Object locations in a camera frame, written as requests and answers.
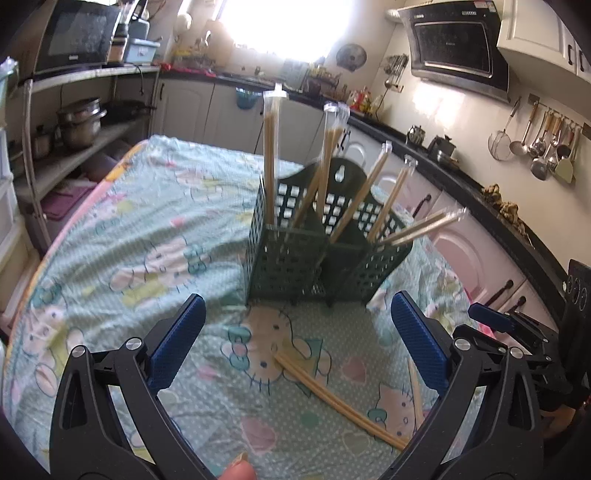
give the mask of tiled wall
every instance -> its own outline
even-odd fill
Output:
[[[397,25],[386,55],[410,54],[408,39],[402,25]],[[372,93],[383,93],[386,75],[380,70],[372,85]],[[462,170],[482,185],[498,183],[504,200],[519,205],[519,215],[548,246],[560,263],[568,266],[570,258],[591,264],[591,141],[581,137],[575,165],[576,183],[564,186],[550,177],[536,179],[530,172],[531,160],[512,158],[494,160],[487,147],[488,136],[502,130],[511,111],[510,105],[482,95],[459,90],[413,77],[410,66],[402,77],[402,93],[389,92],[380,120],[406,132],[413,124],[422,125],[427,136],[425,146],[435,135],[447,134],[456,145],[454,155],[462,162]],[[522,95],[522,107],[507,129],[512,140],[520,140],[530,107],[526,104],[531,88],[511,79],[510,95],[514,101]],[[582,124],[585,119],[571,109],[542,97],[546,105]],[[538,112],[529,142],[542,120]]]

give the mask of fingertip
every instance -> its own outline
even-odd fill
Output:
[[[256,473],[252,465],[243,460],[226,468],[219,480],[256,480]]]

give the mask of range hood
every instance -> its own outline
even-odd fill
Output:
[[[501,19],[492,1],[422,4],[398,13],[414,76],[509,101],[509,66],[496,47]]]

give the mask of basket hole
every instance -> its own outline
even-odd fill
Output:
[[[341,165],[335,173],[335,181],[341,183],[345,179],[345,166]]]

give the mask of metal screw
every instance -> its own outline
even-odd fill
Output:
[[[141,338],[130,338],[125,342],[125,348],[127,350],[137,350],[139,347],[142,346],[142,339]]]
[[[86,349],[82,345],[78,345],[72,349],[70,355],[74,358],[78,358],[79,356],[82,356],[84,354],[85,350]]]
[[[465,338],[458,338],[455,342],[454,345],[456,345],[456,347],[460,350],[466,351],[470,349],[470,342],[468,340],[466,340]]]
[[[511,354],[511,356],[515,357],[515,358],[523,358],[523,351],[521,351],[521,348],[519,347],[511,347],[511,350],[509,350],[509,353]]]

